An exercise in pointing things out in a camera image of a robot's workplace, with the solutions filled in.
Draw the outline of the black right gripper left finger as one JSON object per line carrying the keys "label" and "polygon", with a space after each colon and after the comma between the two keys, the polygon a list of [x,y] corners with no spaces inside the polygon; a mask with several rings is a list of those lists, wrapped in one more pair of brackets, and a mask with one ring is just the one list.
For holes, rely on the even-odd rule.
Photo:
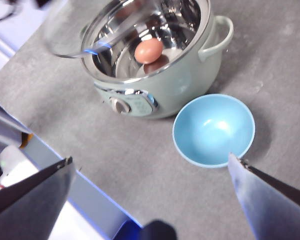
{"label": "black right gripper left finger", "polygon": [[72,157],[0,190],[0,240],[47,240],[76,174]]}

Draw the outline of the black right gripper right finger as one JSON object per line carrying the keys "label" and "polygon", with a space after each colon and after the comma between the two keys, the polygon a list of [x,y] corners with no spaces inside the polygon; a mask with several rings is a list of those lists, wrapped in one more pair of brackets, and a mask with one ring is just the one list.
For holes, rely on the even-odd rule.
{"label": "black right gripper right finger", "polygon": [[237,199],[257,240],[300,240],[300,190],[228,155]]}

